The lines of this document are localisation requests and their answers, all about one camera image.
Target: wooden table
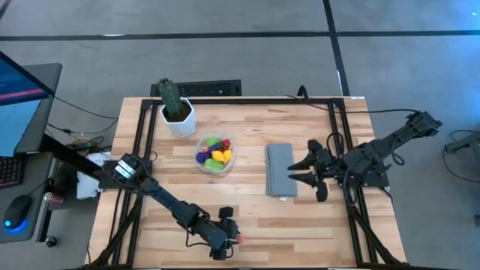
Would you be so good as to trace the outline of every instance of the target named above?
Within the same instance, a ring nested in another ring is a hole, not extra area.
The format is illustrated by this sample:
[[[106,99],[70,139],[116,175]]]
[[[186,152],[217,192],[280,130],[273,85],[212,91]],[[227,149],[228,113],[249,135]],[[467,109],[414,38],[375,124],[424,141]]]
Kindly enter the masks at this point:
[[[136,97],[124,99],[112,159],[132,151],[141,100]],[[345,103],[347,111],[367,109],[363,99],[345,97]],[[213,261],[209,258],[208,247],[186,248],[185,231],[165,208],[148,197],[143,203],[133,267],[356,265],[343,195],[332,179],[325,180],[329,195],[323,203],[317,203],[315,190],[302,183],[297,183],[298,197],[295,199],[284,202],[265,195],[265,146],[291,143],[294,159],[300,161],[307,154],[309,139],[324,143],[332,132],[328,112],[305,104],[194,107],[196,132],[185,139],[172,135],[162,118],[157,117],[152,150],[158,153],[158,159],[153,163],[152,174],[174,196],[200,205],[212,217],[216,217],[220,207],[232,206],[234,219],[247,240],[235,246],[233,258]],[[355,145],[374,138],[368,114],[352,114],[348,119]],[[237,158],[228,174],[205,174],[193,162],[198,139],[211,132],[227,134],[237,145]],[[364,192],[373,231],[394,256],[405,260],[390,199],[375,187],[364,188]],[[92,259],[107,245],[116,194],[116,190],[111,190],[101,195],[90,239]],[[368,261],[365,237],[360,229],[358,231],[364,260]],[[121,262],[126,260],[128,239],[127,234]],[[198,235],[190,237],[190,243],[198,241],[201,241]]]

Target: clear plastic container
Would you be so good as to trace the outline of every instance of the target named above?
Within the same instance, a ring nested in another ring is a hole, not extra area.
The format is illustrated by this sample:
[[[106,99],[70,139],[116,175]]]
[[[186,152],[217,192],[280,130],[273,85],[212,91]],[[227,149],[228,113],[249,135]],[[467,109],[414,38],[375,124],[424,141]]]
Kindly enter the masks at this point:
[[[230,158],[230,161],[228,163],[225,163],[223,165],[223,169],[221,169],[221,170],[207,169],[203,166],[202,163],[198,163],[198,161],[196,159],[197,153],[198,152],[203,152],[203,147],[207,146],[206,145],[207,140],[210,139],[210,138],[220,138],[222,141],[228,139],[230,141],[230,149],[232,149],[232,157]],[[193,161],[195,162],[195,164],[202,171],[207,172],[207,173],[213,173],[213,174],[225,173],[228,169],[230,169],[230,167],[232,167],[233,163],[235,162],[236,157],[237,157],[237,149],[236,149],[236,146],[235,146],[235,143],[233,142],[233,140],[231,138],[229,138],[228,136],[225,136],[223,134],[218,134],[218,133],[210,133],[210,134],[206,134],[205,136],[203,136],[202,139],[200,139],[198,141],[198,143],[196,144],[195,153],[193,153]]]

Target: white hexagonal pot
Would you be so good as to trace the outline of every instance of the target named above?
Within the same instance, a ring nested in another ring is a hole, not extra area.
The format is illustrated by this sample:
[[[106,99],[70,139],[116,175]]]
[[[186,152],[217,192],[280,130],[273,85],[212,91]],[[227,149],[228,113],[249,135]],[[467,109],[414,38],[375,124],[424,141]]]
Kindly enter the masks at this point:
[[[190,101],[186,97],[181,97],[180,99],[184,104],[187,104],[190,107],[190,114],[188,114],[187,118],[184,121],[168,121],[164,115],[165,105],[160,108],[160,114],[162,115],[162,118],[170,131],[172,131],[172,133],[176,136],[184,138],[190,136],[195,132],[195,128],[197,127],[197,117],[195,116],[195,109],[190,103]]]

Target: gray cloth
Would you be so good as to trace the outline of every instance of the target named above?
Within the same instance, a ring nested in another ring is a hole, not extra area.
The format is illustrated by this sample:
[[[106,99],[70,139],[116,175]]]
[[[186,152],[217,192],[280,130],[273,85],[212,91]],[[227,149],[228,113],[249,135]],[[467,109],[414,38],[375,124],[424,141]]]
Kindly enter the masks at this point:
[[[287,167],[293,164],[293,149],[289,143],[265,147],[267,185],[265,193],[271,197],[297,197],[297,183],[288,177]]]

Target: monitor screen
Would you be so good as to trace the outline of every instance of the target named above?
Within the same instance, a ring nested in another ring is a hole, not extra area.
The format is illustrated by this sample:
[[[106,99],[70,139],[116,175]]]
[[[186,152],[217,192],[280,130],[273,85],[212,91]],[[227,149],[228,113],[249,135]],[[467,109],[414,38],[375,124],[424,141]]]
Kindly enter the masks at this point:
[[[0,105],[47,98],[53,91],[0,52]]]

